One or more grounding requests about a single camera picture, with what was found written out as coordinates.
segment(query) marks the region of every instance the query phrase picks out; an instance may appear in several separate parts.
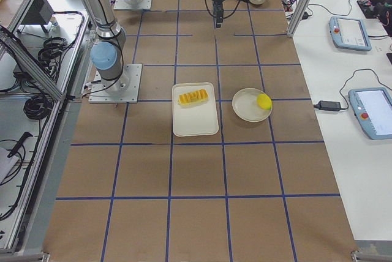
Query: power adapter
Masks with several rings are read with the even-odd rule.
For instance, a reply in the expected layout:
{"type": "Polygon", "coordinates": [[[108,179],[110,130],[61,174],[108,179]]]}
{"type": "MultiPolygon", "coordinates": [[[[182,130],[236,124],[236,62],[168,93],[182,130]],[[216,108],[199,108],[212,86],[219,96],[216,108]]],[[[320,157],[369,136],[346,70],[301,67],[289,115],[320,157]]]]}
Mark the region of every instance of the power adapter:
{"type": "Polygon", "coordinates": [[[15,68],[13,69],[13,77],[15,77],[18,80],[30,80],[31,76],[30,74],[28,74],[25,71],[22,71],[18,65],[15,66],[15,68]]]}
{"type": "Polygon", "coordinates": [[[342,110],[340,102],[334,101],[319,101],[317,104],[313,105],[313,107],[323,111],[338,112],[342,110]]]}

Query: rectangular plate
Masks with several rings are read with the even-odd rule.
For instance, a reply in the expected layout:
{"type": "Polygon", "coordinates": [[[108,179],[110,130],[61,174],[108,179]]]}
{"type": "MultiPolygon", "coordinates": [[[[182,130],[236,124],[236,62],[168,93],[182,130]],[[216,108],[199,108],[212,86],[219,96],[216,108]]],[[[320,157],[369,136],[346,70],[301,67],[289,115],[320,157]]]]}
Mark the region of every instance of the rectangular plate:
{"type": "Polygon", "coordinates": [[[173,102],[173,133],[177,137],[214,135],[219,130],[214,86],[212,83],[180,83],[171,90],[173,102]],[[182,107],[178,103],[180,94],[205,89],[208,100],[182,107]]]}
{"type": "Polygon", "coordinates": [[[153,0],[142,0],[142,2],[136,4],[129,4],[124,0],[116,0],[116,3],[113,7],[114,10],[118,11],[140,11],[140,10],[149,10],[151,9],[151,4],[153,0]]]}
{"type": "MultiPolygon", "coordinates": [[[[124,71],[128,74],[130,78],[128,88],[116,94],[108,93],[103,91],[103,86],[100,83],[94,84],[92,86],[91,92],[96,92],[89,96],[89,103],[137,103],[137,98],[139,96],[139,88],[140,88],[140,78],[141,78],[141,64],[128,64],[124,67],[124,71]]],[[[100,80],[100,75],[98,71],[96,72],[96,76],[94,80],[100,80]]]]}

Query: white tray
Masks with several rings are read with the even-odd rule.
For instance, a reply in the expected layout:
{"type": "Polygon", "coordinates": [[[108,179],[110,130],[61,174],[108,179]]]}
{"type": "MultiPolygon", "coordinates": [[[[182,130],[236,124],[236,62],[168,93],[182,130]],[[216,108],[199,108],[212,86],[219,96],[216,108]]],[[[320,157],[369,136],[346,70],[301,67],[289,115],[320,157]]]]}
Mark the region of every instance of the white tray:
{"type": "Polygon", "coordinates": [[[171,90],[173,102],[173,133],[177,137],[214,135],[219,130],[215,93],[212,83],[180,83],[171,90]],[[178,103],[180,94],[205,89],[208,100],[196,105],[182,107],[178,103]]]}

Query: yellow sponge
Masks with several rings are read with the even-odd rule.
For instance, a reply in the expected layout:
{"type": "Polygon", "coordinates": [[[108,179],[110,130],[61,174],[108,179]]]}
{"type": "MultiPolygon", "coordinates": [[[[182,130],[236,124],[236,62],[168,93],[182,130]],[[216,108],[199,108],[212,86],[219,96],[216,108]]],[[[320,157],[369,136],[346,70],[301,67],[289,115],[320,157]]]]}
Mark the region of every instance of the yellow sponge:
{"type": "Polygon", "coordinates": [[[257,96],[257,105],[265,110],[270,110],[272,108],[272,100],[266,94],[260,94],[257,96]]]}
{"type": "Polygon", "coordinates": [[[206,100],[208,100],[207,91],[205,89],[198,89],[197,91],[187,92],[185,94],[179,95],[178,103],[182,106],[185,106],[206,100]]]}

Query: metal mounting plate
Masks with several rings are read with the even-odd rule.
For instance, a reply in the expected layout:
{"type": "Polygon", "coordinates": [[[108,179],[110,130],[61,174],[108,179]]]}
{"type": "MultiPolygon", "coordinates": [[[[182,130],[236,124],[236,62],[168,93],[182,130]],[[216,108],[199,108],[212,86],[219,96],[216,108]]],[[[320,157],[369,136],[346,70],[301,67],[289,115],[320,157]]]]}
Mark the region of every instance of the metal mounting plate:
{"type": "MultiPolygon", "coordinates": [[[[102,84],[94,84],[91,92],[99,91],[95,94],[89,95],[88,101],[90,103],[137,103],[139,94],[140,78],[141,78],[141,64],[128,64],[124,67],[124,71],[130,78],[128,88],[119,95],[109,94],[103,90],[102,84]]],[[[94,80],[100,80],[100,75],[96,72],[94,80]]]]}
{"type": "Polygon", "coordinates": [[[118,11],[138,11],[138,10],[149,10],[151,9],[151,4],[153,0],[143,0],[142,2],[133,6],[132,4],[128,4],[124,0],[116,0],[114,10],[118,11]]]}

